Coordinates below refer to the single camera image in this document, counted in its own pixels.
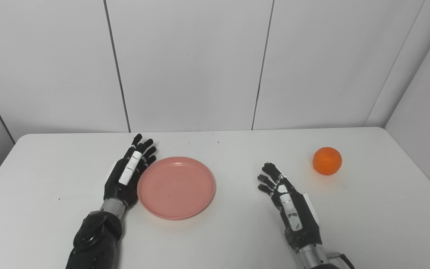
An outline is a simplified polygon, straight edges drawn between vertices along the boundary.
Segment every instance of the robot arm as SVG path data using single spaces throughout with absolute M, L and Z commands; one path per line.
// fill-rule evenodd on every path
M 259 175 L 258 180 L 263 184 L 258 185 L 258 189 L 266 192 L 280 210 L 286 227 L 286 240 L 300 257 L 304 268 L 338 269 L 329 263 L 329 259 L 340 257 L 354 269 L 345 255 L 324 252 L 320 227 L 305 195 L 300 194 L 273 163 L 265 163 L 262 170 L 271 177 L 271 180 L 265 175 Z
M 124 157 L 116 162 L 104 187 L 100 210 L 89 213 L 74 237 L 66 269 L 113 268 L 122 236 L 121 217 L 137 202 L 140 175 L 156 159 L 153 153 L 157 149 L 150 147 L 153 140 L 139 143 L 141 139 L 137 134 Z

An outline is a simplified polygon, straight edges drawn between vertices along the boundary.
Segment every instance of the orange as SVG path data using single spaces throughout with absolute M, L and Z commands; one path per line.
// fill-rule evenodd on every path
M 341 154 L 329 146 L 320 148 L 314 154 L 313 167 L 322 175 L 333 175 L 341 167 Z

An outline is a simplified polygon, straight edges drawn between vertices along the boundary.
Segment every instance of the black forearm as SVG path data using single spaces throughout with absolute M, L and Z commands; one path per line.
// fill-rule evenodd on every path
M 121 220 L 115 215 L 90 213 L 74 238 L 66 269 L 112 269 L 121 235 Z

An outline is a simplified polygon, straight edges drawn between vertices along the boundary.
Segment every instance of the white table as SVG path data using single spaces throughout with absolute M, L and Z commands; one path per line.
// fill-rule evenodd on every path
M 64 268 L 82 219 L 101 205 L 106 175 L 133 136 L 22 137 L 0 168 L 0 268 Z M 345 253 L 357 269 L 430 268 L 430 181 L 383 129 L 144 136 L 155 140 L 158 158 L 205 163 L 216 194 L 202 213 L 182 221 L 134 206 L 123 218 L 120 269 L 301 268 L 278 211 L 256 188 L 267 161 L 309 193 L 327 251 Z M 343 156 L 328 177 L 311 165 L 323 146 Z

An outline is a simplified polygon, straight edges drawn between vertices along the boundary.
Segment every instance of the white finger segment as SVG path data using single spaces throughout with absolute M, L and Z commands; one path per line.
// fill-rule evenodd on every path
M 142 153 L 134 151 L 126 167 L 124 168 L 124 171 L 122 172 L 121 178 L 119 178 L 119 183 L 124 185 L 128 184 L 128 182 L 132 178 L 132 175 L 134 174 L 135 167 L 137 167 L 137 164 L 140 161 L 141 157 Z

